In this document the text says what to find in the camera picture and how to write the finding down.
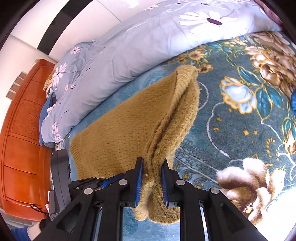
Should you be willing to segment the blue sleeve forearm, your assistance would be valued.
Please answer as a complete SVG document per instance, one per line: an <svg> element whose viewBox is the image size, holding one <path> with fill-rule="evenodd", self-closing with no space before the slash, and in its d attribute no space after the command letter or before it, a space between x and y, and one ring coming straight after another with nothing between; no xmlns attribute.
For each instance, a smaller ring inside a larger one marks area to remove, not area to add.
<svg viewBox="0 0 296 241"><path fill-rule="evenodd" d="M17 241L31 241L28 235L28 227L25 226L24 228L14 228L11 230L11 233L15 237Z"/></svg>

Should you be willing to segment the person's left hand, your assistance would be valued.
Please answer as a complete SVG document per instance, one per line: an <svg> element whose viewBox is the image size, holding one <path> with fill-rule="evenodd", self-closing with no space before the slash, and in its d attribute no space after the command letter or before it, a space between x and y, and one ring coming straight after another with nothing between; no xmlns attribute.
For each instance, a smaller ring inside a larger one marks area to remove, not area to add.
<svg viewBox="0 0 296 241"><path fill-rule="evenodd" d="M27 234L30 240L34 240L41 231L51 222L49 218L42 219L40 222L36 223L35 225L29 227L27 229Z"/></svg>

